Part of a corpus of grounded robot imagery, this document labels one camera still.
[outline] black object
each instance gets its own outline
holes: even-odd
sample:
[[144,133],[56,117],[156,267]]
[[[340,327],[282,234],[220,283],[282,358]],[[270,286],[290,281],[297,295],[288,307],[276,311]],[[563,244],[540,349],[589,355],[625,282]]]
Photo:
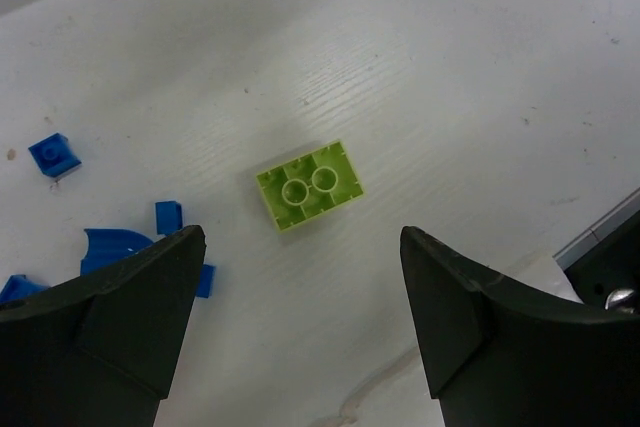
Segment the black object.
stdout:
[[415,227],[401,256],[447,427],[640,425],[640,316],[533,289]]
[[580,299],[603,307],[620,288],[640,292],[640,212],[605,237],[566,271]]
[[148,427],[167,398],[204,260],[190,226],[0,304],[0,424]]

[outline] white table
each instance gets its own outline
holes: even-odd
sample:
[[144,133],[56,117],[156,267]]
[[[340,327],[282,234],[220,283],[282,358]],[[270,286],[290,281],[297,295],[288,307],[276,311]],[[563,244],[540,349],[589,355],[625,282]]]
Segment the white table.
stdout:
[[[415,345],[403,225],[504,269],[640,183],[640,0],[25,2],[0,0],[0,282],[73,278],[83,228],[153,235],[179,200],[219,271],[159,427],[342,425],[313,422]],[[56,131],[84,165],[51,185],[27,147]],[[367,196],[278,235],[252,174],[336,138]],[[403,372],[359,425],[440,425]]]

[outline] scratch mark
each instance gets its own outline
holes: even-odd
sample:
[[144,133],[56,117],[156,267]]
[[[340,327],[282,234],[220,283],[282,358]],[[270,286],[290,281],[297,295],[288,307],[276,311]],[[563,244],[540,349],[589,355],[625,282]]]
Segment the scratch mark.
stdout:
[[576,195],[575,197],[567,197],[564,199],[558,199],[558,200],[552,200],[551,202],[549,202],[549,205],[564,205],[564,204],[571,204],[573,202],[575,202],[576,200],[578,200],[580,198],[579,195]]
[[327,417],[312,422],[309,427],[345,427],[358,422],[358,408],[365,399],[380,385],[405,373],[420,359],[420,349],[413,347],[394,360],[387,367],[365,380],[349,395],[338,410],[335,417]]

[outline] blue toy piece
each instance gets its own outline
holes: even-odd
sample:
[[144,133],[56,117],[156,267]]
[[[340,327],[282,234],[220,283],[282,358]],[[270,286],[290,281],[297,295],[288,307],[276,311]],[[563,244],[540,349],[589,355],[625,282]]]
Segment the blue toy piece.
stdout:
[[182,206],[175,200],[156,202],[156,231],[170,235],[182,229]]
[[29,147],[33,159],[44,175],[59,178],[82,162],[73,155],[69,140],[62,134],[53,134]]
[[0,302],[23,299],[48,288],[46,285],[30,281],[26,275],[12,275],[0,292]]
[[138,232],[125,229],[84,229],[89,239],[87,254],[80,262],[80,275],[113,264],[140,252],[153,241]]
[[204,264],[200,271],[200,283],[198,284],[198,290],[196,290],[196,297],[202,297],[208,299],[211,297],[211,291],[213,290],[213,278],[216,275],[216,266]]

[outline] green block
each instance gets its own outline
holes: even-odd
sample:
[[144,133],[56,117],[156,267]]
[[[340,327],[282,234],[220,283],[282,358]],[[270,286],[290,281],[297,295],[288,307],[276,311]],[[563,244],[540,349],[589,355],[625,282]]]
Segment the green block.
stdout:
[[256,176],[280,232],[364,195],[340,141]]

